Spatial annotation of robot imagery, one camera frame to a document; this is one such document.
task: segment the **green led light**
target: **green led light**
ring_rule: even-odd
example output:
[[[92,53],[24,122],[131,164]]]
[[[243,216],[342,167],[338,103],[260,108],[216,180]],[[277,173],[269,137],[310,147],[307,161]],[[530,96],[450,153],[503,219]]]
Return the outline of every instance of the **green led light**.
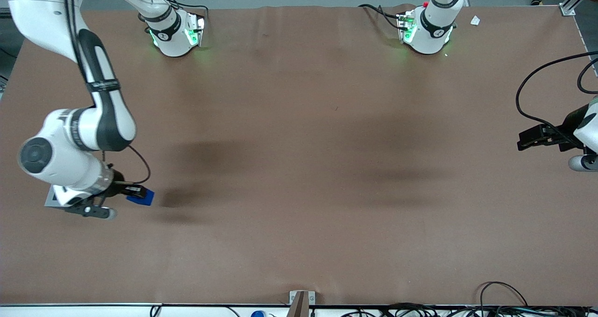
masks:
[[[450,32],[452,32],[452,31],[453,31],[453,28],[451,27],[447,32],[447,37],[446,37],[446,39],[444,39],[444,43],[449,42]]]
[[[410,28],[408,31],[405,31],[405,37],[404,40],[407,43],[410,43],[413,41],[413,36],[415,36],[415,32],[417,32],[417,28]]]
[[[188,29],[185,29],[185,33],[187,35],[187,39],[189,40],[189,43],[192,46],[197,45],[197,33],[194,32],[193,30],[189,31]]]
[[[158,42],[156,41],[154,33],[151,31],[151,29],[149,30],[149,35],[151,36],[152,40],[154,40],[154,46],[158,47]]]

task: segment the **blue block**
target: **blue block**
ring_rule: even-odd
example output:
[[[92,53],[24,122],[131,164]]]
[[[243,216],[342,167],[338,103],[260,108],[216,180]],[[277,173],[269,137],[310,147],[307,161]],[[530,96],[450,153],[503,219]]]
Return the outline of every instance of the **blue block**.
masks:
[[[151,206],[151,202],[152,200],[154,200],[154,191],[150,191],[148,189],[145,198],[137,198],[136,196],[129,195],[127,196],[127,200],[129,200],[129,202],[134,202],[138,205]]]

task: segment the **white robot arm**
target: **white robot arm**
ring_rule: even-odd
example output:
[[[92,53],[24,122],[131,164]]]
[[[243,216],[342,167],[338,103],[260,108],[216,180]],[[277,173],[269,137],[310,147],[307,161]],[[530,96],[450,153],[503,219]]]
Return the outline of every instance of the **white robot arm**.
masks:
[[[577,172],[598,172],[598,97],[589,104],[571,112],[561,125],[547,126],[544,123],[519,133],[519,151],[533,146],[558,144],[560,151],[583,150],[569,160],[571,170]]]
[[[125,1],[137,9],[164,55],[179,57],[200,44],[204,17],[188,13],[170,0]]]
[[[79,65],[93,100],[89,108],[51,112],[38,134],[21,147],[19,164],[30,176],[53,185],[66,212],[110,218],[113,210],[92,210],[89,200],[118,193],[143,195],[128,192],[131,185],[122,174],[91,154],[122,151],[136,135],[106,50],[87,28],[76,0],[8,0],[8,5],[28,40]]]
[[[399,17],[402,42],[423,54],[433,54],[449,41],[463,0],[430,0]]]

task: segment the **brown table surface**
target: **brown table surface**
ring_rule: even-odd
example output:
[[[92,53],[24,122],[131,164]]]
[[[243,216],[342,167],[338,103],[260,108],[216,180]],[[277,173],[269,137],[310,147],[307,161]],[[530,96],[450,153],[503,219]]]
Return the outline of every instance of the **brown table surface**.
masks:
[[[557,8],[464,8],[431,56],[361,8],[214,10],[181,58],[132,12],[85,18],[156,199],[109,199],[111,222],[43,207],[19,146],[90,98],[73,63],[26,42],[0,102],[0,302],[277,303],[303,288],[319,303],[476,303],[506,281],[530,304],[596,303],[596,175],[569,170],[572,151],[515,145],[535,124],[515,110],[525,75],[584,51]],[[560,123],[589,102],[585,63],[538,74],[523,108]],[[107,159],[145,174],[131,151]],[[517,300],[493,288],[486,303]]]

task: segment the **black cable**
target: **black cable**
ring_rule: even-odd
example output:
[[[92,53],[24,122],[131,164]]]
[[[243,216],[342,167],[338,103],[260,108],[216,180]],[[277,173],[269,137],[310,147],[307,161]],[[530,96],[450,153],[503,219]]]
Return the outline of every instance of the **black cable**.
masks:
[[[230,306],[226,307],[228,310],[232,311],[235,315],[237,315],[237,317],[241,317],[241,315],[239,315],[239,313],[235,310],[233,310],[233,308],[231,308]]]
[[[357,310],[355,312],[350,312],[350,313],[345,313],[341,317],[352,317],[352,315],[355,314],[355,313],[364,314],[364,315],[369,316],[369,317],[379,317],[379,316],[374,315],[371,312],[361,311],[361,310]]]
[[[15,59],[17,59],[17,56],[16,56],[16,55],[12,55],[11,53],[8,53],[8,51],[6,51],[6,50],[4,50],[4,49],[2,49],[2,48],[0,48],[0,51],[1,51],[2,53],[4,53],[4,54],[8,55],[8,56],[9,56],[9,57],[11,57],[11,58],[15,58]]]
[[[504,283],[503,281],[489,281],[488,283],[486,283],[484,288],[482,288],[482,290],[480,291],[480,309],[482,310],[482,314],[484,314],[484,292],[486,289],[488,289],[489,286],[491,286],[493,284],[499,284],[499,285],[502,285],[503,287],[510,288],[513,291],[517,292],[517,295],[519,295],[519,297],[523,301],[523,304],[525,304],[526,307],[529,306],[527,304],[527,300],[525,299],[525,297],[523,295],[521,295],[521,292],[519,292],[519,290],[515,289],[515,287],[513,287],[512,285],[510,285],[508,283]]]
[[[581,57],[587,57],[589,55],[598,55],[598,51],[588,51],[586,53],[581,53],[581,54],[576,54],[576,55],[570,55],[569,57],[564,57],[564,58],[561,58],[561,59],[556,59],[554,61],[550,61],[549,63],[546,63],[546,64],[543,64],[543,65],[539,66],[533,72],[531,72],[527,76],[527,78],[525,78],[525,80],[523,80],[523,82],[521,83],[521,85],[519,85],[519,89],[517,89],[517,94],[515,94],[515,106],[517,107],[517,111],[519,112],[519,114],[521,114],[521,116],[523,116],[523,117],[531,119],[532,121],[537,121],[537,122],[543,123],[547,127],[552,128],[557,134],[559,134],[560,136],[562,136],[562,138],[565,138],[570,143],[578,143],[577,140],[573,140],[569,136],[567,136],[564,133],[562,133],[557,127],[555,127],[549,121],[545,121],[544,119],[541,119],[539,117],[535,117],[535,116],[532,116],[530,114],[527,114],[527,113],[523,112],[523,110],[521,110],[521,105],[519,103],[519,96],[521,95],[521,91],[523,90],[523,87],[525,86],[525,84],[527,83],[527,81],[529,81],[529,79],[531,79],[532,76],[534,76],[534,74],[536,74],[540,70],[546,68],[547,66],[551,66],[553,64],[562,63],[563,61],[568,61],[568,60],[571,60],[571,59],[577,59],[577,58],[581,58]]]
[[[584,67],[584,69],[582,69],[582,70],[581,70],[581,73],[579,74],[579,76],[577,76],[577,88],[579,88],[579,90],[580,90],[582,93],[586,93],[586,94],[592,94],[592,95],[596,95],[596,94],[598,94],[598,91],[595,91],[595,90],[587,90],[587,89],[585,89],[585,88],[584,88],[584,87],[581,85],[581,79],[583,79],[583,78],[584,78],[585,72],[587,72],[587,71],[588,71],[588,70],[589,70],[589,69],[592,67],[592,65],[594,65],[595,63],[598,63],[598,58],[596,58],[596,59],[593,59],[592,61],[590,61],[590,63],[589,63],[589,64],[587,64],[587,65]]]
[[[483,315],[484,315],[484,308],[474,309],[474,310],[468,312],[467,315],[465,315],[465,317],[472,317],[472,316],[473,317],[478,317],[478,314],[476,313],[478,310],[482,311],[482,317],[483,317]]]
[[[591,311],[591,309],[589,309],[588,311],[576,311],[576,310],[572,310],[570,308],[566,308],[563,306],[535,306],[535,307],[530,307],[530,309],[534,310],[534,311],[550,311],[550,312],[556,312],[557,315],[551,315],[551,317],[577,317],[579,316],[578,312],[583,313],[585,316],[587,316]]]
[[[160,305],[152,306],[149,311],[149,317],[157,317],[158,314],[160,313],[160,310],[162,310],[162,306],[160,306]]]
[[[406,28],[406,27],[399,27],[398,25],[395,25],[394,23],[392,23],[392,21],[389,19],[389,17],[396,19],[397,16],[393,16],[392,14],[388,14],[388,13],[384,12],[384,10],[382,9],[382,5],[379,5],[378,8],[375,8],[374,6],[372,6],[370,4],[361,4],[361,5],[359,5],[359,7],[371,8],[372,10],[376,11],[376,13],[382,14],[384,19],[386,19],[386,21],[394,28],[400,29],[401,31],[408,30],[408,28]]]
[[[71,37],[71,45],[73,47],[73,52],[75,53],[75,59],[77,60],[77,66],[79,67],[79,72],[81,72],[81,76],[87,83],[87,75],[85,74],[85,70],[83,68],[83,63],[81,61],[81,53],[79,52],[79,38],[77,37],[77,18],[75,17],[75,1],[71,0],[71,5],[69,7],[69,0],[64,0],[64,10],[67,24],[69,25],[69,35]]]
[[[481,308],[478,308],[478,307],[468,307],[468,308],[463,308],[463,309],[459,309],[459,310],[453,311],[453,312],[449,313],[448,315],[446,315],[446,317],[454,317],[454,316],[456,316],[459,313],[462,313],[464,311],[469,311],[469,313],[466,315],[466,317],[471,317],[474,314],[477,316],[477,314],[476,314],[477,311],[482,311],[483,312],[483,310],[481,310]]]
[[[395,317],[403,317],[412,311],[417,312],[417,315],[419,315],[419,317],[438,317],[438,311],[436,311],[436,309],[432,308],[431,306],[425,306],[423,304],[395,303],[387,306],[387,309],[397,309],[397,311],[395,312]]]
[[[106,151],[102,150],[102,162],[106,161]],[[98,206],[99,208],[101,208],[104,205],[104,202],[106,202],[106,194],[102,193],[102,195],[99,195],[102,197],[102,200],[100,200],[100,203],[97,204],[96,206]]]
[[[137,151],[133,146],[128,146],[129,149],[131,149],[134,153],[136,153],[136,155],[139,157],[139,159],[141,159],[141,161],[145,164],[145,168],[148,170],[148,176],[145,177],[145,179],[143,179],[142,181],[135,181],[133,183],[131,183],[132,185],[139,185],[141,183],[145,183],[146,181],[150,180],[151,177],[151,168],[148,164],[148,162],[145,160],[145,158],[141,155],[141,153],[139,153],[139,151]]]
[[[170,6],[172,6],[174,9],[179,9],[181,8],[181,6],[184,7],[190,7],[190,8],[203,8],[206,11],[206,17],[207,17],[207,13],[209,11],[209,8],[207,8],[207,6],[205,5],[189,5],[189,4],[183,4],[181,2],[178,2],[177,0],[166,0],[166,2],[168,2],[168,4]]]
[[[357,7],[371,8],[372,10],[378,12],[378,14],[384,14],[387,17],[392,17],[392,18],[395,18],[395,19],[397,18],[397,16],[393,16],[392,14],[385,13],[384,11],[380,11],[380,10],[378,10],[378,8],[376,6],[373,6],[373,5],[370,5],[370,4],[361,4],[361,5],[357,6]]]
[[[514,310],[519,310],[519,307],[512,307],[512,309]],[[544,313],[544,312],[540,312],[540,311],[536,311],[534,309],[521,309],[520,310],[522,313],[529,313],[530,315],[536,315],[536,316],[545,316],[545,317],[558,317],[561,315],[555,315],[553,313]]]

